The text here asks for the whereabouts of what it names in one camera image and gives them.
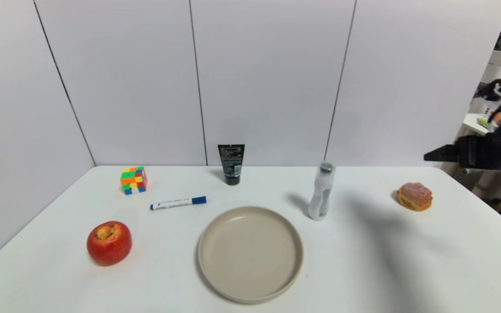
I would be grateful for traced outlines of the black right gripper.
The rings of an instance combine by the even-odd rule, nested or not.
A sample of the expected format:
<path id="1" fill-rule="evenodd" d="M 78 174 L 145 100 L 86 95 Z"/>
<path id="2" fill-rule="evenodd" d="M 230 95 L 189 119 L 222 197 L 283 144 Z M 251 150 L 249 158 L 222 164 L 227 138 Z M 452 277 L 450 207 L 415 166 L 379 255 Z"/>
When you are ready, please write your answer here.
<path id="1" fill-rule="evenodd" d="M 501 139 L 464 136 L 423 156 L 426 162 L 458 162 L 463 168 L 501 169 Z"/>

